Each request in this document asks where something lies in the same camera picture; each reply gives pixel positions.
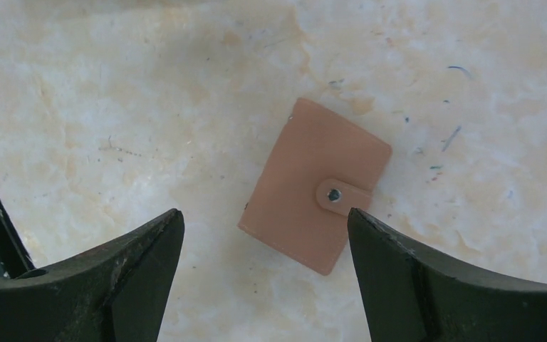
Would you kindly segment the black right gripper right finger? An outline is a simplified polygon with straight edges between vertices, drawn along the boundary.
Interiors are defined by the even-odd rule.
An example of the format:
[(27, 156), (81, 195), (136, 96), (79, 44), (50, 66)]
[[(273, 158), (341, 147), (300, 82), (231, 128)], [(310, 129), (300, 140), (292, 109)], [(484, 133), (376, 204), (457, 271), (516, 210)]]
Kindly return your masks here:
[(547, 284), (456, 259), (360, 209), (348, 237), (372, 341), (547, 341)]

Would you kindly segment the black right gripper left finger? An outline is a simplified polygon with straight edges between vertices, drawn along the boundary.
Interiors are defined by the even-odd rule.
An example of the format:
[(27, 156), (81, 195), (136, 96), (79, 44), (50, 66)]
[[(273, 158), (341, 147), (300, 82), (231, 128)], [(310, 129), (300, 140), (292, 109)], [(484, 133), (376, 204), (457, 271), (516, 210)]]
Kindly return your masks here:
[(184, 239), (171, 209), (69, 259), (0, 279), (0, 341), (156, 341)]

